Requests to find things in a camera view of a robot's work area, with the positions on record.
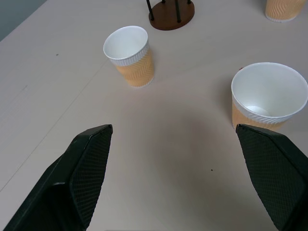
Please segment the orange ripple paper cup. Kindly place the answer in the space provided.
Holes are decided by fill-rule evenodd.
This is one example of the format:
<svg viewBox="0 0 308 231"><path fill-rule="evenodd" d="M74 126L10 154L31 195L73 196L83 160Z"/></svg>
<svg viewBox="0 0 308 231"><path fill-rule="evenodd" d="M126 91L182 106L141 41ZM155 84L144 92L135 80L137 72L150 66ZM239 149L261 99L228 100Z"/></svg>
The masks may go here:
<svg viewBox="0 0 308 231"><path fill-rule="evenodd" d="M103 52L126 82L144 87L154 78L154 62L147 31L140 26L125 26L110 34Z"/></svg>
<svg viewBox="0 0 308 231"><path fill-rule="evenodd" d="M267 19L284 23L295 19L307 0L267 0L265 16Z"/></svg>
<svg viewBox="0 0 308 231"><path fill-rule="evenodd" d="M308 83L296 70L278 63L240 69L231 82L232 124L279 129L308 102Z"/></svg>

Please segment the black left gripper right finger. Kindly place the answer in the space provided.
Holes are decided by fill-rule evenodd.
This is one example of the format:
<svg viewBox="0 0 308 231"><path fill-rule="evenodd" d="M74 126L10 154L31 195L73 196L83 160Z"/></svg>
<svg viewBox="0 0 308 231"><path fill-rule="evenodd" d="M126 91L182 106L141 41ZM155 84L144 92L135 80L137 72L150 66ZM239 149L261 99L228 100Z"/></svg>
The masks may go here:
<svg viewBox="0 0 308 231"><path fill-rule="evenodd" d="M308 231L308 157L285 135L238 124L251 182L279 231Z"/></svg>

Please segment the brown wooden cup holder stand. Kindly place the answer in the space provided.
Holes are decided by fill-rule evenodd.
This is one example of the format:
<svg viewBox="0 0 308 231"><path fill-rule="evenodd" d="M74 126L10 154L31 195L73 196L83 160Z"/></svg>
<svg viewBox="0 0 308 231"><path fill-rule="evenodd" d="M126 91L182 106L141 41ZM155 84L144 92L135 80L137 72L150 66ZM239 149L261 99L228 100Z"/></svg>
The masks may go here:
<svg viewBox="0 0 308 231"><path fill-rule="evenodd" d="M146 0L149 10L149 21L152 27L158 30L175 30L188 24L195 14L192 0L159 0L151 6Z"/></svg>

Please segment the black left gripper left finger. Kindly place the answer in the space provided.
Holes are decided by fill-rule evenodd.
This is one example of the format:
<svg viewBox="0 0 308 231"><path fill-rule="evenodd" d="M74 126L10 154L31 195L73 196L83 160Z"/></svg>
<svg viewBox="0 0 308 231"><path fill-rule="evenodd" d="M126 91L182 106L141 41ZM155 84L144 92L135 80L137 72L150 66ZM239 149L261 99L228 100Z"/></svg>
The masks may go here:
<svg viewBox="0 0 308 231"><path fill-rule="evenodd" d="M3 231L86 231L104 181L112 134L107 124L74 137Z"/></svg>

